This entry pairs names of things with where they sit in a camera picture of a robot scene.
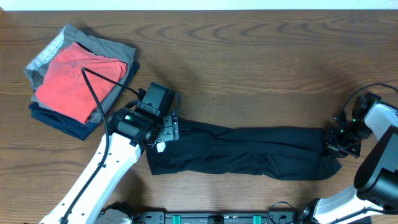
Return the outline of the black polo shirt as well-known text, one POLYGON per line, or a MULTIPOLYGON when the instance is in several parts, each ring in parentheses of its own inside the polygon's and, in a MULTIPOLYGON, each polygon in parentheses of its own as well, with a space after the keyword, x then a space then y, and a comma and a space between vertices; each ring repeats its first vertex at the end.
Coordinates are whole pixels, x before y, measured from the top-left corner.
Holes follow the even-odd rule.
POLYGON ((341 164, 324 148, 321 128, 231 129, 186 119, 179 139, 163 152, 147 150, 154 175, 195 171, 207 174, 266 175, 277 180, 325 180, 341 164))

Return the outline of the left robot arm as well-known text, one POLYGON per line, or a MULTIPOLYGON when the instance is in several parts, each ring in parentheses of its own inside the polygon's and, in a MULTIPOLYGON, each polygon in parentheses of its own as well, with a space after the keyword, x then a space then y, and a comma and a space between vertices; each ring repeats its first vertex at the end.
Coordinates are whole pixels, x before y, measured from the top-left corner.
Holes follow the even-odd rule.
POLYGON ((143 103, 113 113, 95 155, 62 201, 43 224, 132 223, 134 215, 123 205, 104 204, 124 174, 146 147, 156 152, 178 139, 178 116, 143 103))

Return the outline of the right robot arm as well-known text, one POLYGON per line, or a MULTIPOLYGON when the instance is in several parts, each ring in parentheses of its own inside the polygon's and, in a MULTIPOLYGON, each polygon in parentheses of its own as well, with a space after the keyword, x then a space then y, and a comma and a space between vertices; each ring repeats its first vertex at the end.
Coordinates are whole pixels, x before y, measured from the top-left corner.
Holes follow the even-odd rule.
POLYGON ((342 113, 326 135, 327 149, 337 156, 359 157, 363 140, 377 144, 360 165, 354 184, 308 204, 297 223, 370 223, 373 215, 397 215, 397 108, 367 92, 358 96, 352 120, 342 113))

